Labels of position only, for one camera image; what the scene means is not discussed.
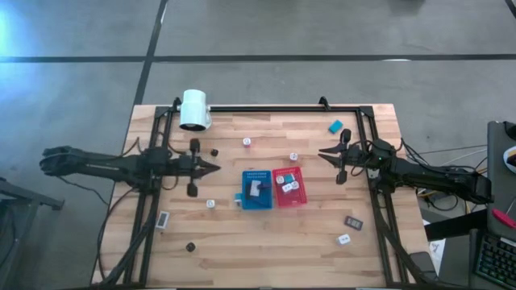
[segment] black floor stripe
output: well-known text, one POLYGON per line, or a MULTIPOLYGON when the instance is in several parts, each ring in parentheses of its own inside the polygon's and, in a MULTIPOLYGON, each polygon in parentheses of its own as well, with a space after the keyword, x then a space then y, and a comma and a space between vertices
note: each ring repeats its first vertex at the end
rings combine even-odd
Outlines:
POLYGON ((0 56, 0 63, 135 63, 145 56, 0 56))
POLYGON ((141 105, 144 100, 145 88, 147 87, 148 75, 151 72, 152 58, 154 52, 156 52, 156 46, 158 39, 160 38, 161 26, 164 17, 164 12, 167 7, 169 0, 161 0, 160 8, 154 22, 154 29, 152 30, 151 42, 148 45, 147 56, 145 57, 144 67, 142 68, 142 74, 139 76, 138 88, 136 89, 135 100, 133 105, 141 105))
POLYGON ((506 4, 509 7, 510 12, 516 18, 516 6, 514 6, 513 0, 506 0, 506 4))
POLYGON ((234 63, 295 61, 384 61, 384 60, 516 60, 516 54, 454 55, 262 55, 262 56, 154 56, 160 63, 234 63))

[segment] wooden table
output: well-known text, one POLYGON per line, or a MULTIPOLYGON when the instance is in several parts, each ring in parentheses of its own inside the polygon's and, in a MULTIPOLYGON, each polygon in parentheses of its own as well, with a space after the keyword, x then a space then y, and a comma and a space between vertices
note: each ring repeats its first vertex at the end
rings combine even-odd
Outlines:
MULTIPOLYGON (((393 105, 372 106, 379 136, 397 147, 401 135, 393 105)), ((155 106, 135 107, 126 147, 137 137, 143 148, 148 145, 154 110, 155 106)), ((337 169, 317 156, 318 149, 337 144, 339 135, 328 131, 336 119, 352 130, 352 142, 359 139, 354 114, 215 113, 212 127, 202 133, 179 129, 178 118, 179 114, 173 120, 172 146, 186 149, 191 138, 199 138, 203 158, 222 169, 198 182, 198 198, 186 196, 187 178, 180 178, 174 190, 161 191, 159 210, 170 212, 170 219, 166 230, 155 232, 148 287, 385 285, 365 174, 348 174, 347 182, 337 185, 337 169), (245 137, 252 139, 251 148, 242 146, 245 137), (210 156, 212 148, 219 150, 217 157, 210 156), (233 202, 241 191, 242 171, 290 167, 291 152, 299 154, 295 166, 302 167, 308 203, 295 209, 242 211, 233 202), (216 209, 206 208, 208 199, 216 201, 216 209), (347 215, 364 222, 362 231, 343 224, 347 215), (341 234, 349 234, 351 244, 338 246, 335 239, 341 234), (192 253, 185 249, 189 242, 197 246, 192 253)), ((164 186, 171 187, 174 181, 166 177, 164 186)), ((112 203, 128 189, 117 184, 112 203)), ((102 241, 107 270, 129 245, 136 202, 137 194, 131 193, 107 223, 102 241)), ((414 190, 397 190, 393 203, 407 252, 428 251, 414 190)), ((392 251, 389 256, 396 272, 392 251)), ((96 270, 93 281, 99 277, 96 270)))

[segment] red object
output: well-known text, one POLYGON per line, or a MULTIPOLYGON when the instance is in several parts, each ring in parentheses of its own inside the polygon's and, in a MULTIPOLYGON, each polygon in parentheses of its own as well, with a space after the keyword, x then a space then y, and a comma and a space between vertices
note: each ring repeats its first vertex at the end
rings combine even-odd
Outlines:
POLYGON ((516 222, 512 218, 510 218, 507 215, 507 213, 504 213, 498 209, 493 209, 491 212, 498 221, 500 221, 501 223, 503 223, 511 229, 516 229, 516 222))
POLYGON ((303 176, 301 174, 301 169, 299 167, 274 169, 273 182, 274 189, 276 191, 276 200, 279 207, 299 206, 304 205, 307 202, 305 184, 303 183, 303 176), (293 189, 288 193, 283 193, 283 189, 281 189, 281 187, 285 185, 285 183, 278 184, 276 182, 276 177, 285 177, 289 174, 293 174, 293 178, 299 183, 299 188, 293 189))

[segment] gray floor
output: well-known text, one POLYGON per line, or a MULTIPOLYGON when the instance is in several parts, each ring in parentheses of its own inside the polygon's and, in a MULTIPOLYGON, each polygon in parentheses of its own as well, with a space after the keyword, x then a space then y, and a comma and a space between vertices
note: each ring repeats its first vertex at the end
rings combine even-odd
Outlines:
MULTIPOLYGON (((0 56, 144 56, 159 2, 0 2, 0 56)), ((516 53, 515 32, 503 0, 171 0, 156 55, 516 53)), ((38 161, 59 145, 119 153, 142 67, 0 64, 0 176, 66 200, 61 212, 40 210, 19 289, 89 283, 106 208, 44 176, 38 161)), ((515 70, 508 60, 154 64, 143 103, 192 88, 213 104, 392 102, 406 141, 430 151, 486 143, 487 121, 516 121, 515 70)), ((111 182, 71 179, 111 194, 111 182)))

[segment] keyboard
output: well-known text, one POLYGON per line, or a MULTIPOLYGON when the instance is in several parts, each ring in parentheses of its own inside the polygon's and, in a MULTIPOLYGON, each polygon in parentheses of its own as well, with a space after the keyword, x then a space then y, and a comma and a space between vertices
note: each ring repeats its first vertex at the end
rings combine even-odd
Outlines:
POLYGON ((516 290, 516 247, 484 234, 475 274, 502 287, 516 290))

